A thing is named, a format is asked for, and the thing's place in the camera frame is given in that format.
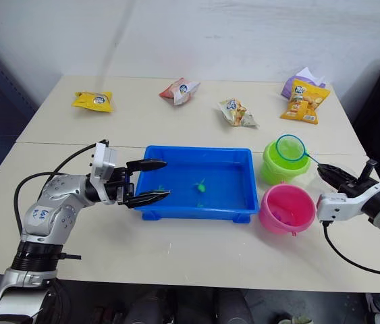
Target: label on robot arm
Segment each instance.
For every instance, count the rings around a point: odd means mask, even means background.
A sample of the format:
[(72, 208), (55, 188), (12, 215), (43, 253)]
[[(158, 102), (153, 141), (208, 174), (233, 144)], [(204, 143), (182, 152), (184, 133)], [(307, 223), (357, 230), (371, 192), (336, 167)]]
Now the label on robot arm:
[(31, 213), (30, 224), (38, 226), (44, 222), (48, 222), (53, 209), (52, 207), (35, 206)]

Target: black cable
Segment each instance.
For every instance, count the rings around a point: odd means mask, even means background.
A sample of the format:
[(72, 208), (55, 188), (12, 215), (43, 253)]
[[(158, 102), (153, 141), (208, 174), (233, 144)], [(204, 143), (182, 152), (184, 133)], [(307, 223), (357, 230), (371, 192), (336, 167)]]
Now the black cable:
[(374, 269), (371, 269), (371, 268), (364, 267), (364, 266), (359, 265), (358, 263), (353, 262), (352, 260), (346, 258), (339, 250), (337, 250), (337, 248), (333, 245), (333, 243), (329, 239), (329, 236), (328, 236), (328, 233), (327, 233), (327, 227), (329, 226), (329, 222), (328, 221), (323, 221), (322, 225), (323, 225), (323, 232), (325, 234), (326, 241), (328, 242), (328, 244), (330, 245), (330, 247), (332, 248), (332, 250), (334, 250), (335, 253), (337, 253), (343, 260), (345, 260), (346, 262), (350, 263), (351, 265), (354, 265), (355, 267), (358, 267), (359, 269), (362, 269), (362, 270), (365, 270), (365, 271), (368, 271), (368, 272), (372, 272), (372, 273), (376, 273), (377, 275), (380, 275), (380, 271), (379, 270), (374, 270)]
[(59, 308), (60, 308), (59, 311), (57, 312), (58, 316), (56, 319), (56, 323), (61, 324), (61, 318), (62, 318), (62, 313), (63, 313), (63, 302), (62, 302), (61, 293), (57, 287), (58, 284), (57, 284), (56, 280), (53, 281), (52, 286), (53, 286), (53, 288), (55, 288), (57, 303), (59, 304)]
[[(108, 141), (108, 140), (101, 140), (100, 143), (104, 143), (104, 144), (108, 145), (108, 144), (109, 144), (109, 141)], [(64, 166), (65, 164), (67, 164), (68, 162), (70, 162), (72, 159), (74, 159), (74, 158), (77, 157), (78, 155), (82, 154), (83, 152), (86, 152), (86, 151), (88, 151), (88, 150), (90, 150), (90, 149), (93, 149), (96, 145), (97, 145), (96, 143), (91, 144), (91, 145), (88, 145), (88, 146), (82, 148), (81, 150), (79, 150), (79, 151), (77, 151), (77, 152), (71, 154), (67, 159), (63, 160), (62, 163), (59, 164), (59, 165), (56, 167), (56, 169), (53, 170), (53, 172), (59, 172), (59, 171), (63, 168), (63, 166)], [(41, 191), (40, 191), (40, 194), (39, 194), (39, 196), (38, 196), (38, 199), (40, 199), (41, 194), (43, 193), (43, 189), (44, 189), (45, 185), (47, 184), (47, 182), (49, 182), (49, 181), (52, 180), (52, 179), (53, 179), (53, 175), (50, 175), (50, 176), (47, 178), (46, 182), (44, 183), (44, 186), (41, 188)]]
[(20, 219), (20, 213), (19, 213), (19, 192), (22, 186), (28, 182), (29, 180), (41, 176), (60, 176), (64, 173), (60, 172), (40, 172), (36, 174), (32, 174), (28, 176), (27, 178), (24, 178), (19, 185), (16, 188), (16, 191), (14, 192), (14, 200), (13, 200), (13, 205), (14, 205), (14, 214), (16, 215), (16, 222), (17, 222), (17, 227), (19, 229), (19, 234), (22, 234), (22, 220)]
[(56, 282), (59, 284), (61, 291), (65, 293), (65, 297), (67, 298), (68, 310), (66, 312), (67, 316), (65, 317), (64, 323), (69, 323), (73, 312), (73, 304), (71, 301), (70, 293), (59, 278), (56, 278)]

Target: blue plastic tray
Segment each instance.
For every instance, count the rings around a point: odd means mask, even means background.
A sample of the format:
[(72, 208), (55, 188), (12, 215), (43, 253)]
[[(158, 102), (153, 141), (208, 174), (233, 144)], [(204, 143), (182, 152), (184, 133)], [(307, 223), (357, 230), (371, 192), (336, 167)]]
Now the blue plastic tray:
[[(145, 159), (167, 166), (141, 172), (136, 194), (170, 190), (171, 194), (136, 208), (144, 220), (166, 218), (227, 219), (250, 223), (259, 210), (251, 151), (247, 148), (148, 146)], [(198, 189), (203, 182), (205, 192)]]

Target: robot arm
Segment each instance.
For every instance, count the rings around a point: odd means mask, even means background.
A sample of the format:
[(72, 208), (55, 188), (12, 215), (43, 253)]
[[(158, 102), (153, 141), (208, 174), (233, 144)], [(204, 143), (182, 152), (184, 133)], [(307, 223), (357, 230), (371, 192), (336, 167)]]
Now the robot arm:
[(39, 200), (25, 213), (18, 251), (0, 285), (0, 321), (50, 323), (57, 263), (80, 259), (62, 252), (80, 209), (102, 202), (128, 208), (149, 205), (170, 191), (153, 190), (134, 196), (130, 176), (166, 166), (159, 160), (139, 160), (115, 168), (116, 152), (97, 143), (91, 173), (58, 175), (49, 181)]
[(319, 221), (345, 221), (359, 214), (367, 214), (369, 221), (380, 229), (380, 182), (370, 178), (376, 162), (367, 161), (359, 178), (327, 164), (319, 164), (317, 171), (338, 193), (322, 194), (317, 203)]

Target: pink bucket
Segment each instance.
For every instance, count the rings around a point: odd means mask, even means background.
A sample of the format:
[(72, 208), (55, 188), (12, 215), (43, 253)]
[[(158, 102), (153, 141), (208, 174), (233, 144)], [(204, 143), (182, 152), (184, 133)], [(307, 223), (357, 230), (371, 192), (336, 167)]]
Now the pink bucket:
[(263, 196), (259, 211), (260, 222), (275, 234), (306, 230), (314, 220), (316, 207), (311, 197), (291, 184), (271, 187)]

